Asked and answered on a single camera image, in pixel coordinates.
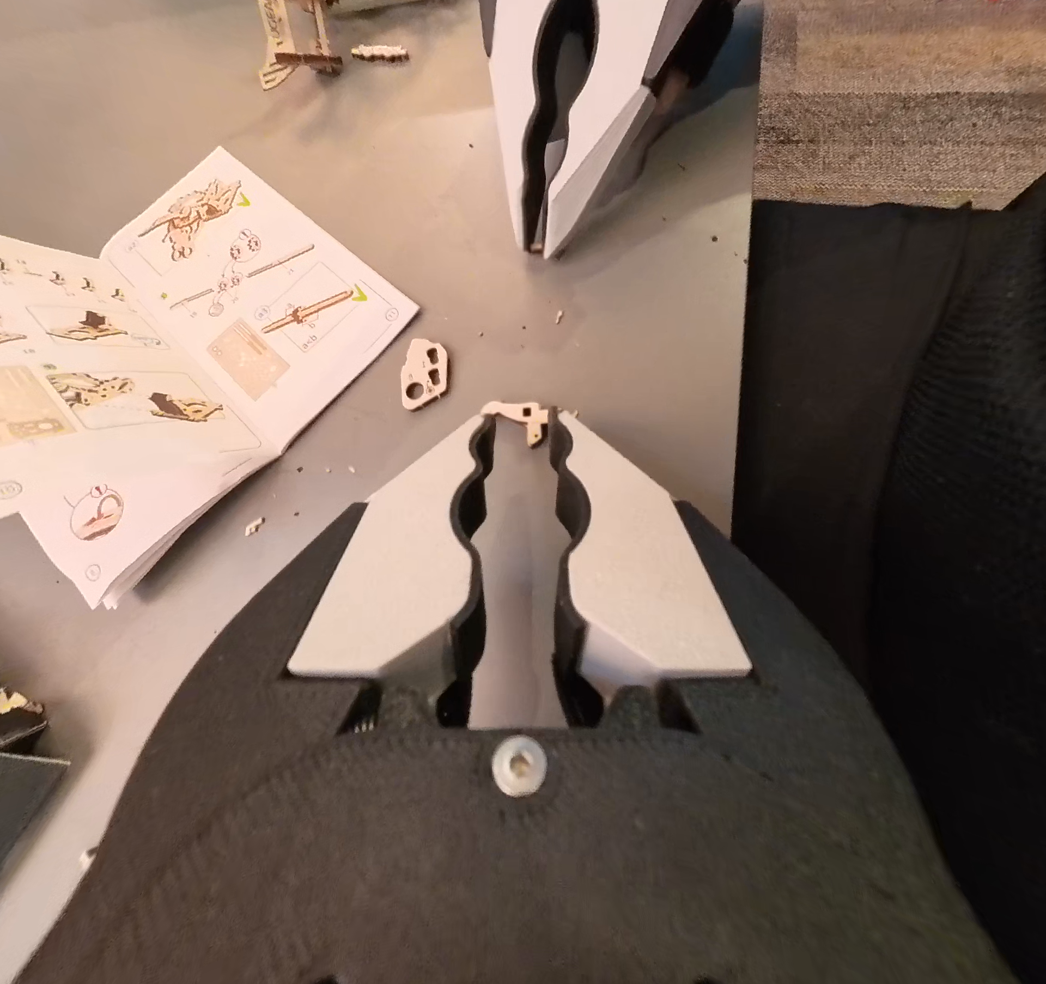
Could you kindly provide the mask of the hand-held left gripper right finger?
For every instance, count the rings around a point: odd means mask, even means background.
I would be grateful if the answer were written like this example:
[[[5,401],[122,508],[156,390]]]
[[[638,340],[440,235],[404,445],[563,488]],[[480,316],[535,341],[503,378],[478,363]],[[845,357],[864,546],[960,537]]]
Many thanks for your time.
[[[738,679],[752,662],[679,502],[577,416],[551,416],[558,564],[552,668],[569,725],[599,724],[622,689]]]

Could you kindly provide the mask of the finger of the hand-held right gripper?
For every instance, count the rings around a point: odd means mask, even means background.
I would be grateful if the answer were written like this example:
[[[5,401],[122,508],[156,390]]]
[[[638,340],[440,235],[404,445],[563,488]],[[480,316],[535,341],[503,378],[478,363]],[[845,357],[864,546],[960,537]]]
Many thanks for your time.
[[[551,254],[551,183],[567,147],[558,68],[571,0],[488,0],[488,71],[516,245]]]
[[[567,147],[551,183],[551,254],[602,203],[658,108],[652,83],[703,0],[593,0],[594,50],[567,118]]]

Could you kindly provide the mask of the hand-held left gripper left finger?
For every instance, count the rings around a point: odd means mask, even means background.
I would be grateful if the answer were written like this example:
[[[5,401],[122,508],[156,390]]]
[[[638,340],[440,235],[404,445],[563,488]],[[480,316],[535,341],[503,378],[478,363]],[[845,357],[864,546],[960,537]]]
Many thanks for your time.
[[[367,499],[291,676],[411,689],[440,725],[467,727],[486,631],[473,537],[495,436],[494,417],[471,417]]]

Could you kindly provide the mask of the small hooked wooden part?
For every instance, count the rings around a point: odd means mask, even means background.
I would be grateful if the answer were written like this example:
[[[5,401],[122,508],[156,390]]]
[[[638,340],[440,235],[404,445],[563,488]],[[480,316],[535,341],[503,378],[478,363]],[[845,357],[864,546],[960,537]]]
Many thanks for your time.
[[[563,411],[558,406],[543,406],[539,402],[491,401],[483,404],[479,410],[479,414],[484,417],[505,419],[522,427],[527,447],[532,450],[541,444],[550,443],[550,417],[562,413],[573,417],[579,416],[578,410]]]

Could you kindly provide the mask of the flat wooden plate with holes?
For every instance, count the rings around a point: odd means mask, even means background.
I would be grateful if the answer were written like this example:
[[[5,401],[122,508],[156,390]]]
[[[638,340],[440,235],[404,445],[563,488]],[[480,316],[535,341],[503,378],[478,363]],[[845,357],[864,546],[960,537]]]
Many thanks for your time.
[[[412,338],[399,372],[400,401],[416,412],[441,397],[449,388],[449,353],[431,339]]]

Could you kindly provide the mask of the person's black trousers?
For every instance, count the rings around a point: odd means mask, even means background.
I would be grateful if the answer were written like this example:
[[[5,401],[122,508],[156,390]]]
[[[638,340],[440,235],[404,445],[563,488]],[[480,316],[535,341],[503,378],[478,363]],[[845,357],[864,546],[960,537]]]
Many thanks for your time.
[[[1044,179],[753,211],[735,544],[864,687],[953,874],[1045,976]]]

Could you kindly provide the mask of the scattered wooden chips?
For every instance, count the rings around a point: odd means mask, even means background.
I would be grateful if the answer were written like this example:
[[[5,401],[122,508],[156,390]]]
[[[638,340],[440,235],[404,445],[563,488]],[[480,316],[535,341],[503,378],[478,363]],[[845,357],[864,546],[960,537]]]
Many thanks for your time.
[[[555,380],[550,370],[566,339],[564,320],[565,312],[555,307],[504,325],[483,318],[473,326],[425,314],[411,324],[404,345],[383,356],[332,406],[323,429],[353,471],[373,475],[415,459],[488,403],[547,411]],[[412,411],[403,402],[400,374],[410,345],[420,339],[444,347],[447,376],[444,393]]]

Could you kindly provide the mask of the open instruction booklet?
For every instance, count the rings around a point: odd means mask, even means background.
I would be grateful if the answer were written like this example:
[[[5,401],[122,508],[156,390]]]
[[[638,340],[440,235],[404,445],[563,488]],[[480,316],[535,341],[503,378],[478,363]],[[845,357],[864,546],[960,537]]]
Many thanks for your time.
[[[419,307],[225,148],[89,258],[3,236],[2,516],[91,609],[278,459]]]

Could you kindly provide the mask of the dark printed box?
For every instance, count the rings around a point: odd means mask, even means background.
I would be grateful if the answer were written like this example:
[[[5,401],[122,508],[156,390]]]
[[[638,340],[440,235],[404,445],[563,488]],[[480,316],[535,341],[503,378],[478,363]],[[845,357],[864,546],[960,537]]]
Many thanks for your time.
[[[43,703],[1,685],[1,753],[31,755],[48,728]]]

